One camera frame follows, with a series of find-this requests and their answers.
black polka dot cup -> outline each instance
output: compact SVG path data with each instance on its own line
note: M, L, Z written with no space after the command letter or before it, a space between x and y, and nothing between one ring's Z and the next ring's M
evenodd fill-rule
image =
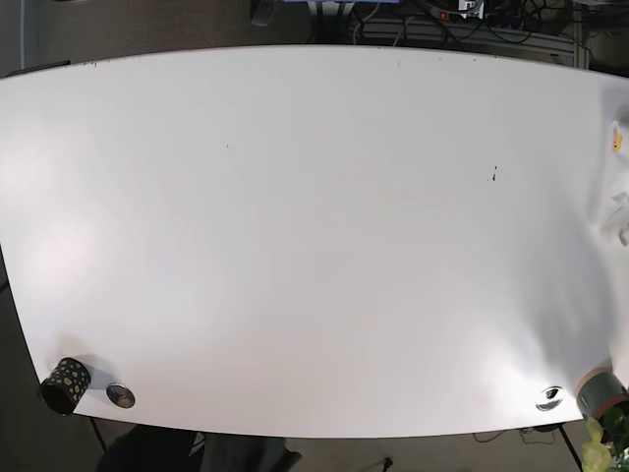
M66 357L41 383L39 395L51 410L66 416L75 411L90 382L86 366Z

gray carpet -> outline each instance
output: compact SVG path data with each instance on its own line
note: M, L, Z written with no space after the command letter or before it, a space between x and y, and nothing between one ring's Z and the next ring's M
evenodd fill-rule
M40 64L250 44L301 44L311 34L304 3L277 5L269 27L250 23L249 0L42 0Z

yellow object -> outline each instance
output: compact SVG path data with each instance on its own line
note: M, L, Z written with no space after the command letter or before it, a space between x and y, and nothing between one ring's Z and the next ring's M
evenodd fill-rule
M613 151L619 152L621 144L622 144L622 135L619 133L616 133L616 136L613 139Z

floor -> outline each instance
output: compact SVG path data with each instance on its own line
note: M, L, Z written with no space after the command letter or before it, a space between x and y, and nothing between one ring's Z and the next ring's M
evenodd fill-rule
M247 0L41 0L39 63L83 62L131 54L245 44L305 43L310 18L303 4L282 4L270 28L250 25ZM6 280L0 266L0 283ZM61 418L35 395L37 379L20 329L11 291L0 295L0 470L89 471L102 450L89 420ZM133 425L97 420L106 443ZM566 425L577 450L585 440L582 422ZM510 431L495 434L393 440L287 440L304 456L296 472L391 472L493 470L576 471L559 433Z

white tabletop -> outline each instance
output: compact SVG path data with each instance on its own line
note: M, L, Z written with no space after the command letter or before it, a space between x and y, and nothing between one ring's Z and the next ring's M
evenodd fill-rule
M268 47L16 77L0 103L0 244L39 378L92 369L78 413L441 435L579 418L536 399L609 346L629 380L629 250L597 227L625 80Z

